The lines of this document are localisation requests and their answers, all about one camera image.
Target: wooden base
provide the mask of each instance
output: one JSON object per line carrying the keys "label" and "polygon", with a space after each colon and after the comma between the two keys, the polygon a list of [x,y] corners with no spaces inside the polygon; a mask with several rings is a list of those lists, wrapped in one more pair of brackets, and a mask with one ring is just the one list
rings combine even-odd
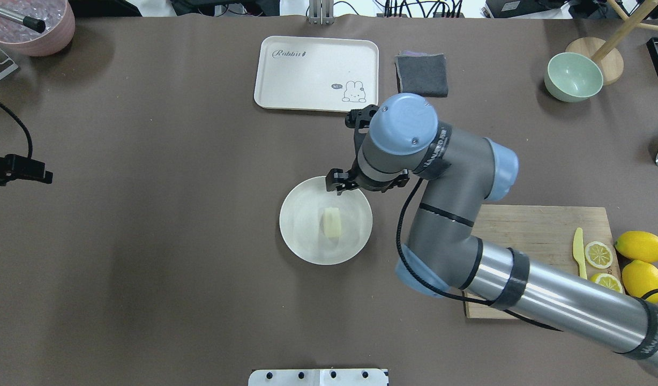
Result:
{"label": "wooden base", "polygon": [[[567,46],[566,52],[576,52],[587,58],[591,58],[601,46],[605,44],[603,39],[586,37],[576,39]],[[605,56],[600,62],[596,62],[603,72],[603,84],[605,86],[615,83],[625,71],[625,61],[620,51],[616,48]]]}
{"label": "wooden base", "polygon": [[[608,213],[602,207],[557,207],[524,205],[481,205],[472,234],[479,239],[525,252],[533,261],[549,264],[579,278],[572,258],[576,227],[584,228],[584,241],[612,245]],[[613,274],[621,280],[617,258],[607,269],[586,263],[586,276]],[[495,308],[465,302],[468,318],[513,318]]]}

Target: yellow knife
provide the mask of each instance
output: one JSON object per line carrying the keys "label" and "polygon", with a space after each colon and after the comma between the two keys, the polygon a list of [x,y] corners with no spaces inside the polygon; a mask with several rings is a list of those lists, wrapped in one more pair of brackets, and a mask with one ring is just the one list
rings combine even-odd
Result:
{"label": "yellow knife", "polygon": [[572,256],[579,266],[579,277],[586,279],[586,257],[584,256],[584,230],[577,228],[572,240]]}

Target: lemon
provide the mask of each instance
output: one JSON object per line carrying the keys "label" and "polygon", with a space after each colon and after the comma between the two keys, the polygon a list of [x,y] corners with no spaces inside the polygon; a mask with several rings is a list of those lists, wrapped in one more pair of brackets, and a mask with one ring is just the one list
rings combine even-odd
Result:
{"label": "lemon", "polygon": [[648,232],[629,231],[623,233],[615,242],[615,249],[622,256],[633,261],[658,261],[658,237]]}
{"label": "lemon", "polygon": [[[631,296],[640,298],[648,291],[658,288],[658,269],[647,262],[630,262],[622,270],[622,282]],[[650,303],[658,303],[658,293],[647,300]]]}
{"label": "lemon", "polygon": [[606,269],[612,265],[614,254],[608,245],[599,241],[593,241],[589,242],[589,244],[586,244],[586,247],[584,247],[584,255],[586,255],[586,261],[592,266]]}
{"label": "lemon", "polygon": [[610,288],[613,291],[618,291],[619,293],[625,293],[622,289],[622,283],[615,278],[612,274],[608,273],[597,273],[591,276],[591,281],[596,284],[601,284],[601,286]]}

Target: pink bowl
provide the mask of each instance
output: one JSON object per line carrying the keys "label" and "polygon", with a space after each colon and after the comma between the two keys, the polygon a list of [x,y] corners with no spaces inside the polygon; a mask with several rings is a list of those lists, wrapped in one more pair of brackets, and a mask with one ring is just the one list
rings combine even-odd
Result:
{"label": "pink bowl", "polygon": [[72,41],[72,36],[74,36],[74,12],[70,3],[65,2],[64,13],[57,25],[27,42],[7,42],[0,39],[0,47],[28,56],[47,56],[66,47]]}

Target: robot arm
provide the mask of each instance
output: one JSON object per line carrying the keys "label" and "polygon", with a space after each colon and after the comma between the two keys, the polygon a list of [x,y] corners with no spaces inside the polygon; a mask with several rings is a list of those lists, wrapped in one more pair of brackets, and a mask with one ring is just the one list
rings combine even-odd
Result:
{"label": "robot arm", "polygon": [[[472,235],[484,200],[508,193],[518,172],[514,152],[487,138],[440,122],[424,98],[402,93],[381,107],[355,110],[356,159],[344,173],[332,169],[327,191],[405,186],[410,172],[428,180],[403,254],[410,269],[447,291],[466,289],[511,310],[594,340],[639,361],[658,378],[658,307],[525,254]],[[366,135],[358,129],[370,127]],[[438,296],[413,278],[402,262],[396,273],[408,286]]]}

